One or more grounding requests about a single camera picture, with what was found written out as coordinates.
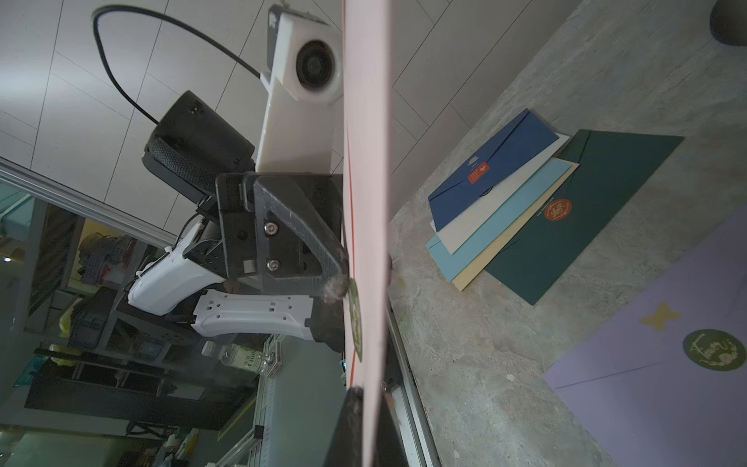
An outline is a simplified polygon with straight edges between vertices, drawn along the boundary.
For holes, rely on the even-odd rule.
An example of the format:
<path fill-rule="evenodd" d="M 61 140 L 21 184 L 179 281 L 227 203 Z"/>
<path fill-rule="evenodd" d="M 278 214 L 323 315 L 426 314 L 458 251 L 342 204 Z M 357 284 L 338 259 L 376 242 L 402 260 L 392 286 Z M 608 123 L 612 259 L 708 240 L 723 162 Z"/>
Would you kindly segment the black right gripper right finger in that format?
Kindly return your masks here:
<path fill-rule="evenodd" d="M 381 412 L 375 441 L 375 467 L 408 467 L 404 445 L 399 433 L 395 414 L 390 407 L 388 395 L 381 396 Z"/>

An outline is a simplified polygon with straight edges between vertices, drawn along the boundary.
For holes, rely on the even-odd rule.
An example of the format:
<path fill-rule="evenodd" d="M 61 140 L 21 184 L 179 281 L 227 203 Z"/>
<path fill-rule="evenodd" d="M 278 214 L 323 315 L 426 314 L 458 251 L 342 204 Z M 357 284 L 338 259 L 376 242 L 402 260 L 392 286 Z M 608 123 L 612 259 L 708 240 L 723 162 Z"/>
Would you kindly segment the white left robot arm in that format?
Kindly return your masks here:
<path fill-rule="evenodd" d="M 206 338 L 273 334 L 343 351 L 344 179 L 258 173 L 253 152 L 190 91 L 159 120 L 143 163 L 196 202 L 198 223 L 136 278 L 126 301 Z"/>

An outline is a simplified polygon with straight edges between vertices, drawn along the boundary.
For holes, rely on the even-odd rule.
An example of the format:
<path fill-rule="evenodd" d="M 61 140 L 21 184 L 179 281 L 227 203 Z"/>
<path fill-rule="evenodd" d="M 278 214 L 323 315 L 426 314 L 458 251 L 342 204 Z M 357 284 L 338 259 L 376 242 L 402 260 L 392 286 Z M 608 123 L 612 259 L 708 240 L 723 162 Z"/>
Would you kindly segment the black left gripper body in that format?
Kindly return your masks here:
<path fill-rule="evenodd" d="M 185 91 L 149 137 L 143 163 L 161 181 L 198 206 L 219 233 L 187 250 L 189 259 L 229 280 L 247 279 L 262 290 L 252 182 L 258 173 L 253 145 L 191 91 Z"/>

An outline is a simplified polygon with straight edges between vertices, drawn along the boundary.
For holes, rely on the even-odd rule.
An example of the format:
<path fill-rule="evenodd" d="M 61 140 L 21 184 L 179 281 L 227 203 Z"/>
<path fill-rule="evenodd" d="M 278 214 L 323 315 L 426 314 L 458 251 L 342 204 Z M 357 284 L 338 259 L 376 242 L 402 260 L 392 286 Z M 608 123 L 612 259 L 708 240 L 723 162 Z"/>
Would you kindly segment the pink envelope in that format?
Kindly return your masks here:
<path fill-rule="evenodd" d="M 346 370 L 361 393 L 360 465 L 375 461 L 386 350 L 391 176 L 390 1 L 344 2 L 344 231 Z"/>

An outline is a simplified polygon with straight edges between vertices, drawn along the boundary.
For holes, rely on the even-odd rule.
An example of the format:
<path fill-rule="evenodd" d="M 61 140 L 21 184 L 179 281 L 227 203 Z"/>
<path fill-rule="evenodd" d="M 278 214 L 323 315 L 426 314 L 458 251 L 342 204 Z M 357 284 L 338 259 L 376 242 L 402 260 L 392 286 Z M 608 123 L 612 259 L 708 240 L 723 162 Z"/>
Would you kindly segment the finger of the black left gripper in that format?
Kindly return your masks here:
<path fill-rule="evenodd" d="M 327 304 L 349 285 L 342 245 L 344 210 L 338 174 L 265 174 L 252 182 L 257 267 L 262 290 L 308 295 Z"/>

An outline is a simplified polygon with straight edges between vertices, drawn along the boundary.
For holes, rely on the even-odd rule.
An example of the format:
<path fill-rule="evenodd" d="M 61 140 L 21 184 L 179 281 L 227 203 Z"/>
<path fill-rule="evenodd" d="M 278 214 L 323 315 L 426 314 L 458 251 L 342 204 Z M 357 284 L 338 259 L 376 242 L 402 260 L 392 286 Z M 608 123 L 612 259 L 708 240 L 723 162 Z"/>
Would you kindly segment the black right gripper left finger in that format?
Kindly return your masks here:
<path fill-rule="evenodd" d="M 364 390 L 351 387 L 323 463 L 324 467 L 361 467 L 363 464 Z"/>

